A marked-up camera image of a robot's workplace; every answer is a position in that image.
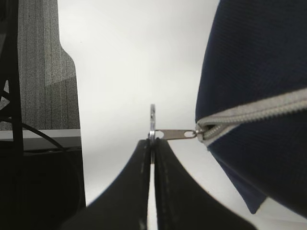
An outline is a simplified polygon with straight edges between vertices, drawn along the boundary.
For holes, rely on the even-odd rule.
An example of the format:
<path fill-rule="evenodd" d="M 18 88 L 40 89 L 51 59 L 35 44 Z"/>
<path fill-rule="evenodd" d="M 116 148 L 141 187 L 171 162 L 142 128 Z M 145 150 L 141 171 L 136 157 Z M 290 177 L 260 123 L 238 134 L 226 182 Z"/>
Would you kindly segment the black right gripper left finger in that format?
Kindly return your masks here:
<path fill-rule="evenodd" d="M 120 174 L 89 206 L 66 221 L 63 230 L 145 230 L 151 149 L 140 140 Z"/>

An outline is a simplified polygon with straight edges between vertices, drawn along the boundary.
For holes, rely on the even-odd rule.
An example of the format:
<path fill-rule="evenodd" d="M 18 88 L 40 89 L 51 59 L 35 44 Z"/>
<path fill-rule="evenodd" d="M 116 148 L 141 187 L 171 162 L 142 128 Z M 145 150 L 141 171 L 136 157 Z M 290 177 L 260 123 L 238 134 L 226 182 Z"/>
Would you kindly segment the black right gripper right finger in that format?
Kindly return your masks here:
<path fill-rule="evenodd" d="M 186 171 L 166 140 L 156 139 L 153 151 L 158 229 L 255 229 L 210 196 Z"/>

